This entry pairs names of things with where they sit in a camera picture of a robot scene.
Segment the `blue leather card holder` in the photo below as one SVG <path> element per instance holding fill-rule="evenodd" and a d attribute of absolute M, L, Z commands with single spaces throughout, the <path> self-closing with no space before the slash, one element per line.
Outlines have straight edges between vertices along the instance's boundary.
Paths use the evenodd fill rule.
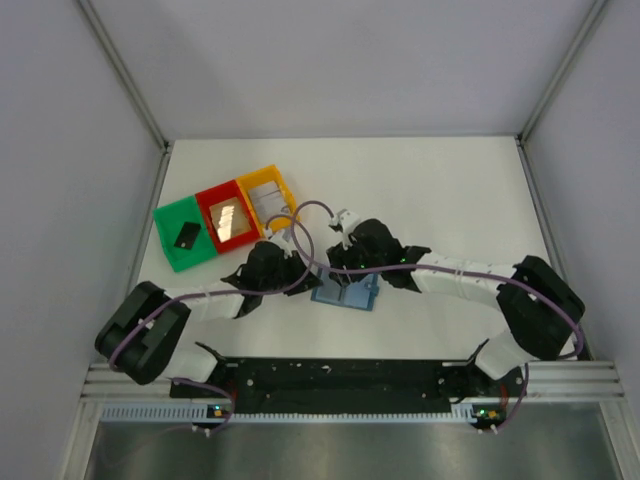
<path fill-rule="evenodd" d="M 374 309 L 380 291 L 377 274 L 369 274 L 363 280 L 348 286 L 341 286 L 332 280 L 323 269 L 319 269 L 317 275 L 322 285 L 313 289 L 312 301 L 367 312 Z"/>

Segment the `black credit card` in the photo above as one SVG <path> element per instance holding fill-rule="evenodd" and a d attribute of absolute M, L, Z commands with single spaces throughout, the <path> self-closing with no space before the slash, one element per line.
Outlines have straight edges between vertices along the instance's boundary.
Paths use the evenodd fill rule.
<path fill-rule="evenodd" d="M 198 239 L 201 225 L 196 222 L 184 222 L 174 242 L 174 247 L 191 250 Z"/>

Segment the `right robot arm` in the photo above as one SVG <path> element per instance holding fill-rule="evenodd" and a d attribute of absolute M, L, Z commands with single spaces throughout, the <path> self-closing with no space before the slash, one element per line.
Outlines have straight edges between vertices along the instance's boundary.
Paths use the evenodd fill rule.
<path fill-rule="evenodd" d="M 487 396 L 514 370 L 536 361 L 563 361 L 581 353 L 579 323 L 584 302 L 542 258 L 527 255 L 511 264 L 484 264 L 404 245 L 378 219 L 350 212 L 329 226 L 341 241 L 326 252 L 332 280 L 350 286 L 376 273 L 395 289 L 442 295 L 501 313 L 506 328 L 483 341 L 454 367 L 457 384 Z"/>

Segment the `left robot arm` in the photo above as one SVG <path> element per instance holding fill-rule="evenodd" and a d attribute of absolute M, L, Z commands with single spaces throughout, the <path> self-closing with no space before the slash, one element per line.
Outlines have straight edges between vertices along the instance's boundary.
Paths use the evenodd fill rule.
<path fill-rule="evenodd" d="M 264 297 L 307 292 L 322 285 L 299 252 L 260 241 L 246 261 L 219 281 L 192 288 L 136 285 L 97 334 L 96 351 L 139 385 L 186 378 L 205 396 L 226 387 L 219 354 L 198 331 L 206 322 L 242 318 Z"/>

